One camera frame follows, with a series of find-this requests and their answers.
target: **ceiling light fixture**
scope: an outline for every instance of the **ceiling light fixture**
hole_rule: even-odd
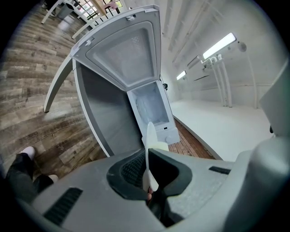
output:
[[[235,42],[237,39],[231,32],[230,34],[226,35],[223,37],[220,41],[218,41],[215,45],[213,45],[209,50],[207,50],[203,54],[203,58],[207,59],[217,51],[221,50],[222,48],[228,46],[229,44]]]
[[[176,79],[179,80],[180,78],[184,77],[186,75],[186,71],[183,71],[182,73],[180,73]]]
[[[195,58],[193,58],[192,61],[190,61],[187,65],[188,69],[191,69],[194,65],[196,65],[198,62],[202,61],[201,55],[197,55]]]

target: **chest freezer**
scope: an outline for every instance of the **chest freezer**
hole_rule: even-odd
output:
[[[70,56],[127,93],[143,142],[150,121],[159,141],[179,142],[160,81],[158,6],[143,6],[112,17],[79,40]]]

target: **gray plastic panel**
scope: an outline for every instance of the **gray plastic panel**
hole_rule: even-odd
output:
[[[232,162],[190,157],[179,160],[186,164],[193,173],[193,179],[185,191],[178,196],[168,198],[174,213],[187,218],[204,206],[226,181],[228,175],[208,170],[212,166],[232,169]]]
[[[132,37],[124,40],[128,37],[128,31]],[[103,45],[109,52],[102,50]],[[144,6],[110,18],[84,36],[72,48],[70,55],[124,91],[158,80],[161,69],[159,8],[155,5]],[[132,59],[145,60],[147,64],[144,66],[144,62],[139,62],[140,65],[130,67],[134,63]],[[128,80],[128,77],[134,78],[133,73],[141,76],[136,81]]]
[[[250,231],[277,199],[289,177],[289,137],[271,138],[255,147],[241,191],[228,214],[225,231],[239,231],[240,228]]]
[[[277,136],[290,136],[290,65],[286,64],[278,80],[264,94],[260,105]]]
[[[69,187],[77,187],[83,193],[62,224],[67,230],[148,232],[164,229],[145,201],[125,200],[108,185],[108,169],[129,155],[132,153],[83,165],[44,190],[32,206],[44,214]]]
[[[143,148],[127,93],[79,62],[76,66],[83,110],[107,153],[112,156]]]
[[[190,214],[182,222],[168,228],[168,232],[221,232],[224,230],[224,224],[227,215],[234,204],[242,183],[244,181],[247,165],[251,156],[250,151],[244,151],[239,154],[236,162],[233,164],[232,170],[224,183],[218,191],[198,210]],[[184,164],[190,162],[192,157],[182,156],[178,159],[179,162]]]

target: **window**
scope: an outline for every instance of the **window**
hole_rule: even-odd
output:
[[[118,5],[118,8],[121,8],[122,7],[121,1],[116,1],[116,4]]]
[[[87,8],[93,6],[92,3],[89,0],[74,0],[77,2],[79,6],[79,11],[82,13],[84,12]],[[97,12],[96,8],[93,7],[90,10],[88,10],[86,13],[83,14],[88,20],[91,19],[93,16],[98,16],[99,13]]]

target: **wood plank flooring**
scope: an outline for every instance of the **wood plank flooring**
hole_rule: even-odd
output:
[[[40,173],[60,178],[92,160],[105,158],[82,112],[71,72],[49,113],[43,104],[49,85],[83,26],[73,16],[61,21],[41,20],[46,11],[36,6],[16,29],[0,60],[0,162],[7,172],[17,153],[34,146],[35,177]],[[178,122],[180,142],[171,151],[212,158]]]
[[[177,120],[175,120],[175,124],[178,129],[180,142],[169,145],[169,151],[199,158],[214,159],[183,125]]]

